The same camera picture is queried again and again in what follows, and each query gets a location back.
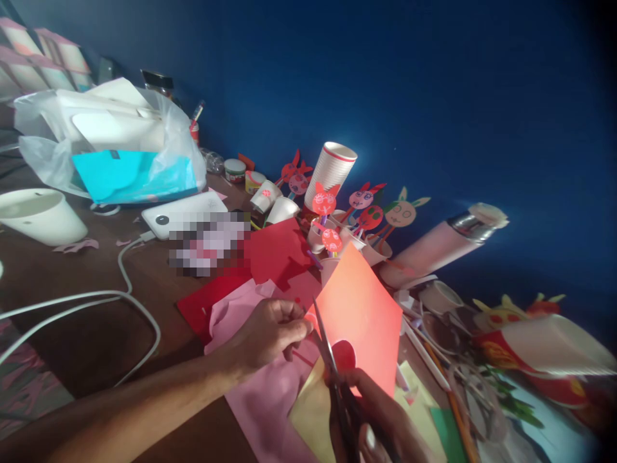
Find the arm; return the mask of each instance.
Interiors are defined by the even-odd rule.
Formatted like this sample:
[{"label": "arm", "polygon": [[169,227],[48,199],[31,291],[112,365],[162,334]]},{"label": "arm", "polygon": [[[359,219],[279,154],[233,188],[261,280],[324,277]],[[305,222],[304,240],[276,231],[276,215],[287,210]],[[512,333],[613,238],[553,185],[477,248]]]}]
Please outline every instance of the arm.
[{"label": "arm", "polygon": [[312,330],[289,301],[264,300],[209,356],[76,401],[0,442],[2,461],[130,462]]}]

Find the stack of paper cups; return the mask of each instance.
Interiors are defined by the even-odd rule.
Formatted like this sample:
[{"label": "stack of paper cups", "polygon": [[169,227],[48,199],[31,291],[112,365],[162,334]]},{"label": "stack of paper cups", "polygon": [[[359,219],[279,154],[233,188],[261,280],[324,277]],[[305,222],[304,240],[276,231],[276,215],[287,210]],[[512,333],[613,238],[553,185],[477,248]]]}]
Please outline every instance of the stack of paper cups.
[{"label": "stack of paper cups", "polygon": [[326,191],[333,186],[342,185],[357,158],[358,155],[348,147],[333,141],[326,141],[308,184],[307,193],[304,195],[304,205],[313,211],[316,183],[321,183]]},{"label": "stack of paper cups", "polygon": [[283,195],[283,192],[269,180],[264,180],[262,185],[257,190],[257,193],[251,198],[251,204],[261,213],[266,213],[272,207],[276,198]]},{"label": "stack of paper cups", "polygon": [[266,223],[275,224],[286,221],[287,219],[294,217],[299,211],[300,208],[294,201],[281,196],[276,198],[274,206],[272,206],[272,210],[270,211],[270,214],[268,214]]}]

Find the colored paper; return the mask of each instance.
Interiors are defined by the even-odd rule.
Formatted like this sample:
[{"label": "colored paper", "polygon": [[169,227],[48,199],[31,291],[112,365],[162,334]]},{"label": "colored paper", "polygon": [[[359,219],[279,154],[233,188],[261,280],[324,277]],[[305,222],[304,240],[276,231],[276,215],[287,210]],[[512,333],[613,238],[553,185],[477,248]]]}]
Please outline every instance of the colored paper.
[{"label": "colored paper", "polygon": [[465,449],[458,433],[456,420],[449,408],[432,408],[431,414],[441,439],[448,463],[467,463]]},{"label": "colored paper", "polygon": [[307,250],[309,245],[293,217],[252,232],[245,242],[245,257],[251,260],[257,284],[272,280],[282,291],[289,289],[290,278],[313,265]]},{"label": "colored paper", "polygon": [[[358,368],[393,396],[402,311],[355,247],[347,247],[317,303],[330,343],[349,341]],[[317,328],[314,314],[311,306],[307,317]]]},{"label": "colored paper", "polygon": [[[204,349],[212,352],[234,335],[257,303],[281,296],[271,281],[258,285],[246,282],[212,307],[213,341]],[[310,341],[300,344],[292,362],[279,355],[251,379],[229,391],[225,398],[246,439],[260,462],[314,463],[314,457],[287,420],[298,391],[308,378],[319,352]]]},{"label": "colored paper", "polygon": [[[430,407],[436,406],[436,402],[408,362],[404,362],[400,369],[410,389],[418,389],[418,395],[414,403],[409,405],[405,399],[405,391],[397,386],[394,398],[405,409],[419,434],[433,451],[432,461],[447,463],[440,436],[430,412]],[[298,399],[289,414],[289,421],[313,451],[318,461],[335,463],[329,426],[330,392],[323,381],[323,372],[323,360],[319,358],[298,394]]]},{"label": "colored paper", "polygon": [[180,299],[176,306],[203,345],[212,340],[210,316],[212,306],[251,279],[248,272],[222,275],[201,287],[190,296]]}]

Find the bottle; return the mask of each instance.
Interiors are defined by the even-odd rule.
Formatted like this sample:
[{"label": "bottle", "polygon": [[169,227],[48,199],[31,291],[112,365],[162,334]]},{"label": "bottle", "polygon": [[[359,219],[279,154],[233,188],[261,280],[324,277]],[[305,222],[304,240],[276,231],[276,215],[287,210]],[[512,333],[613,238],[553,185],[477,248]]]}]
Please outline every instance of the bottle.
[{"label": "bottle", "polygon": [[441,222],[393,259],[414,269],[415,276],[386,265],[381,267],[381,277],[387,285],[401,288],[478,249],[495,230],[507,224],[508,216],[499,208],[476,203],[466,212]]}]

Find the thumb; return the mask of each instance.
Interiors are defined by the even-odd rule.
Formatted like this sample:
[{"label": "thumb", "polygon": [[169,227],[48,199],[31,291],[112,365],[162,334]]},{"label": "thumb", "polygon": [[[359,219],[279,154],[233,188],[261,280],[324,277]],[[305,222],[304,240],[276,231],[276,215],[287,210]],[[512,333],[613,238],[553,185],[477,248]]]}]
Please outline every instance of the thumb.
[{"label": "thumb", "polygon": [[294,320],[285,325],[279,325],[278,342],[284,349],[291,343],[303,340],[311,331],[313,331],[313,324],[308,320]]}]

